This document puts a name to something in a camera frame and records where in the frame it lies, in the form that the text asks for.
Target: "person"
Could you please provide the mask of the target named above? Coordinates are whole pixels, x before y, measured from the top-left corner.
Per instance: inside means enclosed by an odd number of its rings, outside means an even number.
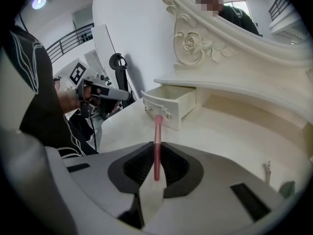
[[[225,6],[223,0],[199,0],[199,2],[206,5],[206,10],[213,11],[227,21],[259,36],[252,19],[243,10]]]
[[[62,158],[97,154],[64,115],[79,109],[80,101],[75,90],[55,90],[52,63],[44,46],[12,22],[4,34],[1,54],[8,60],[7,69],[19,76],[19,88],[24,88],[19,93],[30,98],[28,107],[19,112],[19,129],[44,146],[56,148]],[[84,99],[91,100],[91,87],[84,87]]]
[[[53,79],[56,92],[60,90],[60,81],[61,78],[59,76]],[[89,126],[87,120],[81,115],[79,109],[77,109],[75,113],[69,118],[69,122],[78,131],[78,133],[80,133],[86,142],[89,142],[93,139],[93,129]]]

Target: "white drawer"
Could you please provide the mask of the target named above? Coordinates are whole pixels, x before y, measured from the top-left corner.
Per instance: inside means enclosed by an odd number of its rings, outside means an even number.
[[[153,118],[162,115],[163,124],[175,130],[181,129],[181,118],[196,106],[194,88],[163,85],[141,95],[146,113]]]

